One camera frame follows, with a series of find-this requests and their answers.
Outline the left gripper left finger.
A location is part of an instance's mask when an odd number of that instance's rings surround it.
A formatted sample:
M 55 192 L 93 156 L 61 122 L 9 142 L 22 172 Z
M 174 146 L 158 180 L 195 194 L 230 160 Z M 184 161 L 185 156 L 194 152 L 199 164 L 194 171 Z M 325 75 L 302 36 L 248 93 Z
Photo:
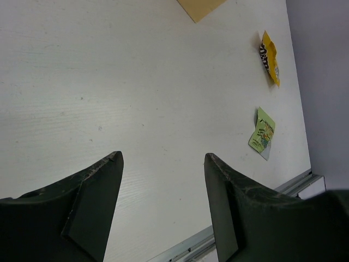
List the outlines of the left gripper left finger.
M 119 151 L 1 200 L 1 261 L 103 261 L 123 174 Z

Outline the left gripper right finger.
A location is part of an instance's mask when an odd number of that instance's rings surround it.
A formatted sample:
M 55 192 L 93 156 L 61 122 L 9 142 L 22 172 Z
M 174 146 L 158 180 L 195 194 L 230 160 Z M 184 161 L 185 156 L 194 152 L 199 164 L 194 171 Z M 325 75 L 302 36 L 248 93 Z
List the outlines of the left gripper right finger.
M 204 176 L 219 261 L 348 261 L 347 190 L 287 196 L 213 153 Z

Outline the green candy packet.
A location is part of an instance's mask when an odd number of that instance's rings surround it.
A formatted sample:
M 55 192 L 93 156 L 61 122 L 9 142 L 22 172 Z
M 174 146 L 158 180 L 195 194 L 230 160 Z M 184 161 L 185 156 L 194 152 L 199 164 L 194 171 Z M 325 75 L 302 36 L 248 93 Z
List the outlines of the green candy packet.
M 248 144 L 266 161 L 269 160 L 274 131 L 275 122 L 259 107 L 256 111 L 255 131 L 251 135 Z

